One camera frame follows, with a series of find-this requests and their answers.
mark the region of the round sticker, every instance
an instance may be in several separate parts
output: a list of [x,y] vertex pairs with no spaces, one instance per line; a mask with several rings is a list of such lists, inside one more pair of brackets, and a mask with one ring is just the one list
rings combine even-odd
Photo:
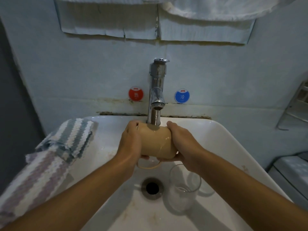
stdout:
[[180,89],[178,90],[175,95],[174,99],[176,102],[183,104],[189,99],[189,92],[186,89]]
[[141,101],[143,98],[143,90],[139,87],[129,89],[128,96],[132,101]]

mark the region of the glass rim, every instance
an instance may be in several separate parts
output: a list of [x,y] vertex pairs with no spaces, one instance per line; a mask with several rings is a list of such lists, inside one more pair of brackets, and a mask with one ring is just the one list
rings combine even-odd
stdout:
[[179,166],[179,165],[184,166],[184,164],[176,164],[176,165],[174,165],[174,166],[171,168],[171,170],[170,170],[170,172],[169,172],[169,181],[170,181],[170,183],[173,184],[174,187],[175,187],[177,190],[180,190],[180,191],[182,191],[182,192],[184,192],[184,193],[193,193],[193,192],[196,192],[197,190],[199,190],[200,187],[201,187],[201,183],[202,183],[202,180],[201,180],[200,175],[198,175],[198,174],[196,174],[196,173],[194,173],[194,172],[191,172],[191,171],[189,171],[188,169],[186,169],[186,170],[189,171],[189,172],[191,172],[191,173],[194,173],[194,174],[198,175],[198,177],[199,177],[199,179],[200,179],[200,183],[199,183],[198,187],[197,187],[195,190],[192,190],[192,191],[184,191],[184,190],[179,189],[177,186],[175,186],[174,183],[172,183],[172,181],[171,181],[171,172],[172,172],[172,170],[173,170],[176,166]]

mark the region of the sink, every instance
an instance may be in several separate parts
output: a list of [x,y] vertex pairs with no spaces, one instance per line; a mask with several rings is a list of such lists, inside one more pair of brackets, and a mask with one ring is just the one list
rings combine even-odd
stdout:
[[[61,186],[68,188],[114,157],[127,123],[137,116],[95,116],[95,134],[83,157],[72,166]],[[287,195],[268,176],[241,144],[219,123],[206,119],[161,118],[161,126],[173,121],[188,129],[197,141],[209,151],[226,159],[245,173],[275,190]],[[88,230],[252,230],[234,210],[215,192],[199,192],[196,202],[184,214],[177,214],[168,205],[165,192],[156,200],[146,198],[141,184],[147,178],[161,181],[166,191],[169,171],[181,162],[163,162],[152,170],[135,168],[133,177],[125,182],[88,221],[82,231]]]

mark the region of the blue sticker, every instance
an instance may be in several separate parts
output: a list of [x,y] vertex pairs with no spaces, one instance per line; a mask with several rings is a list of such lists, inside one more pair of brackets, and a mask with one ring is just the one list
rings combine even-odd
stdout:
[[176,102],[183,104],[189,99],[189,92],[186,89],[180,89],[178,90],[175,95],[174,99]]

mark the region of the person's right hand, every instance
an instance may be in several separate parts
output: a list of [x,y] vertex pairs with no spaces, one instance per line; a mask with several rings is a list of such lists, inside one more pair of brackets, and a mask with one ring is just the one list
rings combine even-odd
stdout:
[[171,130],[172,140],[179,153],[172,159],[158,159],[160,161],[181,161],[191,172],[197,172],[198,157],[205,149],[197,142],[193,135],[185,128],[171,121],[167,122]]

